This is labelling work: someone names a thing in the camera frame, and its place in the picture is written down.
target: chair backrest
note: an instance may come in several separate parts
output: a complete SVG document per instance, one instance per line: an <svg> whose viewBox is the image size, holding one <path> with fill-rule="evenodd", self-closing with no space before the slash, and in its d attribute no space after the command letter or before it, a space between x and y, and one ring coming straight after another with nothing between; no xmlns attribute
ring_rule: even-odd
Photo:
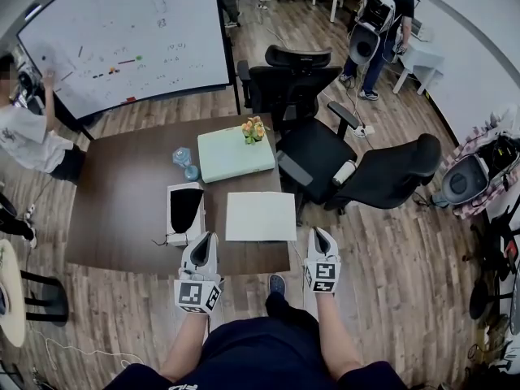
<svg viewBox="0 0 520 390"><path fill-rule="evenodd" d="M422 134L416 141L404 145L370 150L325 208L340 208L350 201L374 208L396 208L420 184L431 182L441 158L440 142L431 134Z"/></svg>
<svg viewBox="0 0 520 390"><path fill-rule="evenodd" d="M266 52L270 66L249 70L253 113L271 113L276 130L314 117L318 94L341 73L341 67L327 66L331 52L298 52L270 46Z"/></svg>

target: whiteboard frame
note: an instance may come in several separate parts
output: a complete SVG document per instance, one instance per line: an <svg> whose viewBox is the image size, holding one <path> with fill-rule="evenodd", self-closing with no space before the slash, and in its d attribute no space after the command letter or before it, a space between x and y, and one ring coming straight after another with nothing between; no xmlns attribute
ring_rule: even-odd
<svg viewBox="0 0 520 390"><path fill-rule="evenodd" d="M24 43L20 39L20 34L22 33L22 31L25 28L27 28L31 24L31 22L33 22L54 1L56 1L56 0L51 0L44 7L42 7L29 21L25 22L24 26L18 31L18 33L16 33L16 37L18 39L18 42L19 42L20 46L24 50L24 53L27 55L27 57L28 57L29 61L31 62L31 64L34 66L34 68L38 71L38 73L41 76L43 76L43 71L40 71L39 68L36 66L36 64L33 62L33 58L31 57L31 54L27 51L27 49L25 48ZM124 104L118 104L118 105L115 105L115 106L112 106L112 107L108 107L108 108L102 109L100 111L95 111L95 112L93 112L93 113L91 113L89 115L81 117L80 119L77 119L76 117L74 117L74 115L68 109L67 109L67 112L74 118L74 120L76 120L77 122L81 123L81 120L84 119L84 118L90 118L92 115L100 114L100 113L103 113L105 111L114 110L114 109L116 109L118 107L127 106L127 105L133 104L135 102L143 102L143 101L146 101L146 100L160 99L160 98L166 98L166 97L168 97L168 98L177 98L177 97L184 97L184 96L187 96L187 95L193 95L193 94L198 94L198 93L212 93L212 92L215 92L215 91L225 90L227 87L232 85L233 89L235 91L235 102L236 102L237 114L240 115L241 114L241 107L240 107L240 101L239 101L239 97L238 97L238 87L237 87L237 83L236 83L236 73L235 73L235 62L233 60L233 53L232 53L232 48L231 48L231 42L230 42L230 39L229 39L228 35L226 35L226 28L224 27L222 0L216 0L216 2L217 2L217 8L219 10L220 32L221 32L221 35L222 35L224 55L225 55L225 58L226 58L226 65L227 65L227 83L217 84L217 85L208 85L208 86L205 86L205 87L196 87L196 88L192 88L192 89L182 89L180 91L172 91L170 93L156 94L156 95L152 95L150 97L140 98L140 99L138 99L136 101L125 102ZM82 132L90 140L93 140L93 137L90 136L90 134L83 128L83 126L81 126L81 127L82 127Z"/></svg>

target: white t-shirt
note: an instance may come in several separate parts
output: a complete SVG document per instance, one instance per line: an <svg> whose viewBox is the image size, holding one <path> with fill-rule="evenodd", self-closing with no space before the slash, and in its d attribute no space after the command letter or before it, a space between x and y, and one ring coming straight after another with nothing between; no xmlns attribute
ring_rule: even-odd
<svg viewBox="0 0 520 390"><path fill-rule="evenodd" d="M47 118L22 107L0 108L0 145L23 167L51 173L62 161L71 141L47 132Z"/></svg>

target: dark pants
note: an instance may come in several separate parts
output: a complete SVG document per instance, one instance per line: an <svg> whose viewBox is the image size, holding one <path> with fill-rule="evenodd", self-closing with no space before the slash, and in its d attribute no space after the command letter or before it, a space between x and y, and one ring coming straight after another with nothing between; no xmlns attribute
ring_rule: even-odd
<svg viewBox="0 0 520 390"><path fill-rule="evenodd" d="M0 208L0 231L13 236L23 236L25 240L32 240L34 234L28 224L22 219L17 219L13 214Z"/></svg>
<svg viewBox="0 0 520 390"><path fill-rule="evenodd" d="M384 63L387 60L391 60L392 48L395 45L395 41L384 41L384 37L381 39L381 43L375 51L374 58L370 61L370 66L366 70L365 82L363 82L362 89L365 93L370 93L374 89L375 82L379 78L379 74L383 70ZM349 57L346 64L344 65L343 73L346 76L357 77L358 65Z"/></svg>
<svg viewBox="0 0 520 390"><path fill-rule="evenodd" d="M74 185L78 185L84 162L85 152L77 145L74 145L72 150L65 150L63 161L50 173L50 175L55 179L68 180Z"/></svg>
<svg viewBox="0 0 520 390"><path fill-rule="evenodd" d="M236 7L236 0L222 0L223 9L226 11L229 19L232 22L238 22L238 7Z"/></svg>
<svg viewBox="0 0 520 390"><path fill-rule="evenodd" d="M293 308L285 300L285 297L278 292L272 292L269 295L266 300L266 309L270 317L280 319L309 332L319 345L319 324L309 312Z"/></svg>

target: blue shoe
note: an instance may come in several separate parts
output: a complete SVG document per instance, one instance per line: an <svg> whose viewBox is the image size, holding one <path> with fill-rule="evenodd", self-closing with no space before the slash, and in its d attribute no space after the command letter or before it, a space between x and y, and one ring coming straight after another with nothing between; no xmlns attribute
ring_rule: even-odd
<svg viewBox="0 0 520 390"><path fill-rule="evenodd" d="M278 292L285 297L285 280L280 275L269 276L269 294Z"/></svg>

